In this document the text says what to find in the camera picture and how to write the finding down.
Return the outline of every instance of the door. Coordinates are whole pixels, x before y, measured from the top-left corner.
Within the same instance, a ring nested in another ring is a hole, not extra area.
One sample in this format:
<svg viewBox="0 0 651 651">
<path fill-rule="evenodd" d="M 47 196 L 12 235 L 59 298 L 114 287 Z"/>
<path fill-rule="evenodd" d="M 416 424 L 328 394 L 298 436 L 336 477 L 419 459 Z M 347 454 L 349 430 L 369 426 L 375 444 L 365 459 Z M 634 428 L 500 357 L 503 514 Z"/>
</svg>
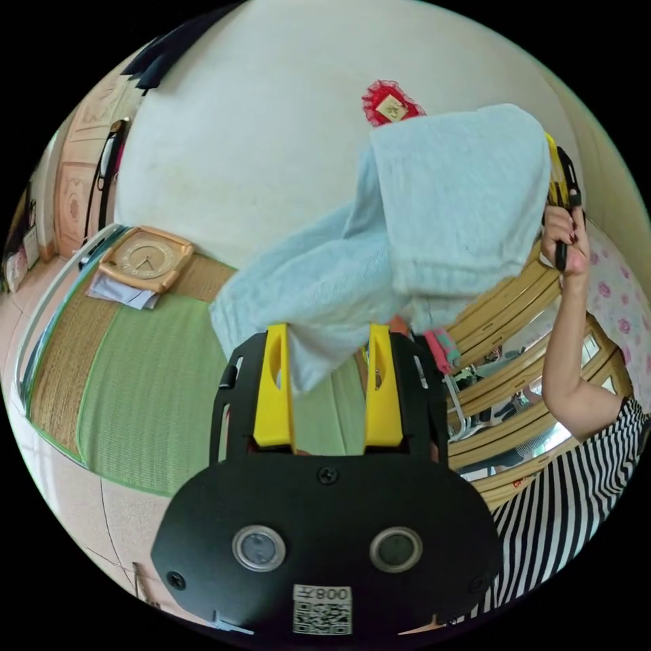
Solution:
<svg viewBox="0 0 651 651">
<path fill-rule="evenodd" d="M 63 258 L 70 258 L 83 242 L 90 190 L 109 129 L 115 120 L 133 119 L 142 100 L 136 82 L 120 75 L 136 54 L 102 79 L 75 110 L 58 162 L 55 185 L 54 234 L 57 251 Z M 89 237 L 98 229 L 99 203 L 100 193 L 95 190 Z"/>
</svg>

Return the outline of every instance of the black and white striped shirt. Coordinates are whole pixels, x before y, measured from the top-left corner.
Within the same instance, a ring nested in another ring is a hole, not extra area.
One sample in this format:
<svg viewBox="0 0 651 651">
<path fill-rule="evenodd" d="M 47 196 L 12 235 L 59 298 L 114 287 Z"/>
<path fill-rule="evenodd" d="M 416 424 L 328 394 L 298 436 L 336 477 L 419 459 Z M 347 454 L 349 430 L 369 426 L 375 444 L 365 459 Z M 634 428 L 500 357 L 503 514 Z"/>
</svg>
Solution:
<svg viewBox="0 0 651 651">
<path fill-rule="evenodd" d="M 626 488 L 649 426 L 651 415 L 625 399 L 614 423 L 558 456 L 494 512 L 502 571 L 479 605 L 455 624 L 526 594 L 578 554 Z"/>
</svg>

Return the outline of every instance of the woman's hand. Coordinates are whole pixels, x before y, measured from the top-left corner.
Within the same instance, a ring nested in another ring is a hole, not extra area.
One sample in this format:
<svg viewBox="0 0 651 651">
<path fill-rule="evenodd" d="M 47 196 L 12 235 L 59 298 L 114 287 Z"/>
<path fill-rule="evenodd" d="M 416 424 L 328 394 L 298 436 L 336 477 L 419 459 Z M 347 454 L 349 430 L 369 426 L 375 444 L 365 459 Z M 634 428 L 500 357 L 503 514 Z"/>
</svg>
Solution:
<svg viewBox="0 0 651 651">
<path fill-rule="evenodd" d="M 540 250 L 549 260 L 556 259 L 557 242 L 568 245 L 566 277 L 586 277 L 590 267 L 590 242 L 585 232 L 585 215 L 579 206 L 572 214 L 565 208 L 548 205 L 545 208 L 545 227 L 542 231 Z"/>
</svg>

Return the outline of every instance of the red ornament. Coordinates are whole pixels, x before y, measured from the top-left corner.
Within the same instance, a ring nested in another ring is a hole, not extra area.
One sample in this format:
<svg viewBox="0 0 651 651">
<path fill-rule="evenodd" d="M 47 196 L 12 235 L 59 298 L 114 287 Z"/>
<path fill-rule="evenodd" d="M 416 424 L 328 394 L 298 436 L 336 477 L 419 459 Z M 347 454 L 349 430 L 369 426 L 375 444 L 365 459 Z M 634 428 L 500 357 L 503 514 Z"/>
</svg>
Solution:
<svg viewBox="0 0 651 651">
<path fill-rule="evenodd" d="M 406 95 L 396 81 L 376 81 L 361 100 L 366 119 L 374 127 L 425 115 L 422 107 Z"/>
</svg>

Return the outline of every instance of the label sticker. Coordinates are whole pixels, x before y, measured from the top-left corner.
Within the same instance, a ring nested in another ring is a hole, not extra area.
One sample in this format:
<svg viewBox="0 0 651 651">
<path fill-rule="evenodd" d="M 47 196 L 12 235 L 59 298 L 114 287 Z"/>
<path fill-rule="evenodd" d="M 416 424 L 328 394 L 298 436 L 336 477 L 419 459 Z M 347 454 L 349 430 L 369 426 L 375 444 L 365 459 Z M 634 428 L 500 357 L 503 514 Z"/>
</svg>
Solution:
<svg viewBox="0 0 651 651">
<path fill-rule="evenodd" d="M 400 122 L 407 115 L 407 107 L 401 104 L 393 95 L 387 95 L 378 104 L 376 111 L 392 122 Z"/>
<path fill-rule="evenodd" d="M 306 635 L 350 635 L 353 632 L 351 589 L 294 585 L 293 631 Z"/>
</svg>

